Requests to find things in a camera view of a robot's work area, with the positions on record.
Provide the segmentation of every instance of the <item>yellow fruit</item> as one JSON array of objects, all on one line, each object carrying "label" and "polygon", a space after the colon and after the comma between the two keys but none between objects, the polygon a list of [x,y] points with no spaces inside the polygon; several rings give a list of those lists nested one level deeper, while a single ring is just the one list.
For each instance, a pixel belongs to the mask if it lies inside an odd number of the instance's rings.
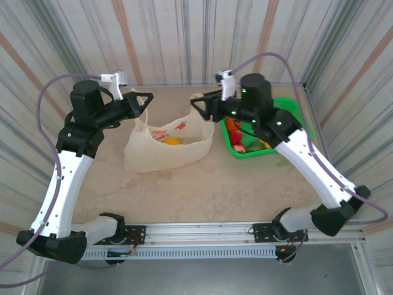
[{"label": "yellow fruit", "polygon": [[176,146],[180,144],[180,139],[176,137],[169,137],[163,141],[163,143],[170,144],[172,146]]},{"label": "yellow fruit", "polygon": [[271,146],[268,143],[264,142],[263,140],[259,140],[259,141],[263,143],[267,149],[271,149]]}]

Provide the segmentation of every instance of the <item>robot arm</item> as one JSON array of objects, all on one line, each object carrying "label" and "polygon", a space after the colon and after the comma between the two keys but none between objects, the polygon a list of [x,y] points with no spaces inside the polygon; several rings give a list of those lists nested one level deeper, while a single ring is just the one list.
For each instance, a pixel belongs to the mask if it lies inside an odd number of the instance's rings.
[{"label": "robot arm", "polygon": [[[113,242],[124,239],[125,221],[116,214],[103,213],[94,221],[71,225],[80,187],[104,139],[103,130],[119,127],[122,120],[139,117],[154,97],[151,93],[136,92],[122,95],[119,90],[122,79],[124,76],[119,77],[119,73],[101,75],[103,82],[111,83],[111,91],[92,80],[74,85],[70,94],[73,110],[67,115],[56,144],[61,167],[53,170],[44,202],[30,230],[20,231],[17,237],[17,243],[24,245],[43,224],[58,180],[56,169],[62,169],[55,206],[44,229],[28,248],[36,255],[75,264],[86,247],[104,238]],[[104,104],[101,92],[109,95],[112,101]],[[147,98],[144,104],[139,105],[138,96]]]},{"label": "robot arm", "polygon": [[[236,84],[230,71],[219,73],[216,80],[223,90],[206,93],[191,100],[191,104],[205,120],[218,122],[225,117],[252,125],[255,137],[267,142],[287,158],[314,187],[322,205],[302,209],[286,208],[273,220],[274,235],[287,240],[291,234],[303,229],[319,229],[334,236],[362,205],[343,190],[311,155],[307,134],[300,122],[287,110],[273,106],[271,85],[260,74],[241,78],[241,99],[236,97]],[[198,106],[203,102],[205,109]],[[314,147],[325,166],[350,190],[367,198],[370,191],[356,187],[341,175]]]}]

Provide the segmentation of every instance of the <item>printed pattern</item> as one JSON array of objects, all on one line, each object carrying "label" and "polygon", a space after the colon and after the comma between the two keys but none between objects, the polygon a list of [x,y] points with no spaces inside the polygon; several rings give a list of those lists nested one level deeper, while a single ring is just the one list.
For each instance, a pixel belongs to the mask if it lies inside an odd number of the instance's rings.
[{"label": "printed pattern", "polygon": [[[15,234],[31,224],[51,177],[53,157],[35,127],[37,96],[50,79],[125,69],[129,84],[211,84],[218,70],[272,51],[302,82],[343,9],[339,0],[0,1],[0,260],[18,248]],[[271,58],[239,75],[253,71],[289,81]],[[42,124],[53,142],[75,81],[45,94]],[[10,265],[0,281],[17,281],[28,263]]]},{"label": "printed pattern", "polygon": [[[330,160],[393,214],[393,2],[353,4],[348,25],[308,85]],[[379,216],[364,206],[358,217]],[[392,228],[390,219],[365,229],[387,293],[393,290]]]}]

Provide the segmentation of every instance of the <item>beige table surface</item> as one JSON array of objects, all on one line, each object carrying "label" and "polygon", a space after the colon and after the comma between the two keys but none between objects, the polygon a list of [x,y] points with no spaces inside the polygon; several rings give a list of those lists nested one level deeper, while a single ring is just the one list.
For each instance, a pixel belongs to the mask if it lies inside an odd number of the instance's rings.
[{"label": "beige table surface", "polygon": [[[140,89],[155,96],[148,107],[149,125],[161,126],[186,115],[191,94],[212,90]],[[273,97],[279,96],[295,97],[291,87],[274,85]],[[123,149],[132,129],[129,120],[104,132],[105,140],[82,185],[73,223],[87,222],[105,211],[124,215],[127,223],[266,221],[285,207],[320,202],[283,156],[234,158],[220,124],[216,124],[209,153],[198,162],[144,174],[125,171]]]}]

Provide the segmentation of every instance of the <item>green tray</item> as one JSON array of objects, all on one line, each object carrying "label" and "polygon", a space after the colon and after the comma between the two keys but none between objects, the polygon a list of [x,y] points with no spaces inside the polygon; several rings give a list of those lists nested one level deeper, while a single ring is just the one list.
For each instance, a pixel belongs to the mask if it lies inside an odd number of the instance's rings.
[{"label": "green tray", "polygon": [[[295,101],[289,97],[277,97],[274,99],[274,105],[281,108],[281,109],[286,109],[286,110],[290,111],[292,113],[292,115],[294,115],[295,118],[303,125],[303,127],[305,126],[305,121],[302,118],[302,114],[300,112],[300,107],[299,107],[299,104],[297,103],[297,101]],[[245,153],[236,152],[232,148],[231,142],[229,140],[229,134],[228,134],[227,128],[225,126],[225,121],[226,121],[226,119],[221,120],[221,127],[222,127],[222,132],[224,134],[225,143],[227,144],[229,151],[236,158],[255,157],[257,155],[267,155],[267,154],[271,154],[273,152],[277,152],[276,149],[262,149],[261,151],[245,152]],[[242,122],[241,128],[244,129],[245,131],[254,133],[250,124]],[[309,130],[310,130],[311,138],[314,139],[314,132],[313,132],[313,129],[311,128],[311,126],[309,126]],[[241,140],[241,143],[243,143],[247,147],[250,143],[257,141],[257,140],[258,140],[257,138],[243,133],[243,139]]]}]

